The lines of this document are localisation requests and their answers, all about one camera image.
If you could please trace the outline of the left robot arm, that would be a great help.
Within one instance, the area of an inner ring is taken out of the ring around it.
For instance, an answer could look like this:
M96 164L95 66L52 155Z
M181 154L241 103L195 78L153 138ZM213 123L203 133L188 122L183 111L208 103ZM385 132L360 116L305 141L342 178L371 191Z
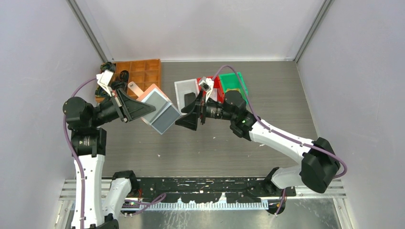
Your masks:
M127 123L156 110L153 105L130 98L123 90L113 91L110 99L98 106L72 96L63 105L64 131L74 157L76 170L73 229L117 229L118 217L126 197L139 191L132 170L116 172L109 192L102 199L102 170L106 156L107 132L101 125L115 119Z

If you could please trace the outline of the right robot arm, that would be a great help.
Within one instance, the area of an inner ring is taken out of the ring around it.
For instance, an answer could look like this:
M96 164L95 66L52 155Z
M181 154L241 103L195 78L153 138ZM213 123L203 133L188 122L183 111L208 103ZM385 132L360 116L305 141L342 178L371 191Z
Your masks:
M333 180L340 164L323 151L330 143L323 139L301 138L265 122L248 111L241 93L231 90L225 93L222 103L203 100L200 92L193 102L181 111L184 114L175 124L195 131L207 118L230 121L230 130L239 138L264 144L293 159L297 165L289 168L275 167L266 176L263 185L271 196L283 189L306 186L316 193L324 193Z

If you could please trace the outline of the pink leather card holder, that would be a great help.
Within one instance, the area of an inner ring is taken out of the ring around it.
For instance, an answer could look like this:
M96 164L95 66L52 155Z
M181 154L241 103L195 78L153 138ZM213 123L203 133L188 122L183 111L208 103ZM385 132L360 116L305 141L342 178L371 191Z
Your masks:
M181 112L156 84L153 83L143 91L136 83L130 82L128 89L138 97L137 101L155 107L155 111L141 119L159 134L164 134L181 116Z

